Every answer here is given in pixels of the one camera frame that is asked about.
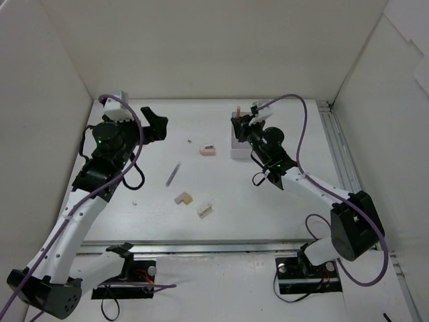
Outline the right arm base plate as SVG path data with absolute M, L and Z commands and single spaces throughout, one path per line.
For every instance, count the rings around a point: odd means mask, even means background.
M 304 296 L 343 291 L 338 270 L 333 262 L 303 272 L 297 257 L 277 257 L 275 266 L 274 284 L 281 295 Z

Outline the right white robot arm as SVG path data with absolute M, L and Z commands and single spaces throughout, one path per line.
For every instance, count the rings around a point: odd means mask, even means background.
M 372 198 L 365 192 L 352 193 L 311 177 L 283 149 L 284 133 L 277 127 L 255 123 L 252 115 L 232 117 L 235 138 L 251 146 L 251 159 L 264 178 L 280 190 L 295 192 L 314 204 L 316 212 L 329 219 L 330 234 L 303 245 L 296 267 L 312 276 L 331 260 L 356 260 L 375 244 L 387 253 L 385 232 Z

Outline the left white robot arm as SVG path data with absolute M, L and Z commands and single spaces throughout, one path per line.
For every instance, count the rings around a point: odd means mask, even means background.
M 102 122 L 90 127 L 96 147 L 76 175 L 66 207 L 39 254 L 24 269 L 9 273 L 12 299 L 65 319 L 86 292 L 110 278 L 124 282 L 133 276 L 130 243 L 108 247 L 82 270 L 71 271 L 71 265 L 125 173 L 136 166 L 142 147 L 167 136 L 167 117 L 156 115 L 149 107 L 142 107 L 141 112 L 147 126 L 141 125 L 134 112 L 122 109 L 119 115 L 104 113 Z

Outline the purple highlighter pen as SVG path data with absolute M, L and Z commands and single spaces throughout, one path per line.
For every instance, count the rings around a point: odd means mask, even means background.
M 166 181 L 166 187 L 169 187 L 172 183 L 172 181 L 174 180 L 175 176 L 177 175 L 179 169 L 181 167 L 181 163 L 177 163 L 177 165 L 175 165 L 172 173 L 169 175 L 167 181 Z

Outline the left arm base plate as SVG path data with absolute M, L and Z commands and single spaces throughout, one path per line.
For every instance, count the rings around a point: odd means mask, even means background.
M 155 282 L 155 276 L 156 261 L 139 259 L 132 263 L 126 277 L 107 279 L 103 285 L 94 288 L 90 293 L 90 299 L 152 299 L 154 288 L 148 284 Z

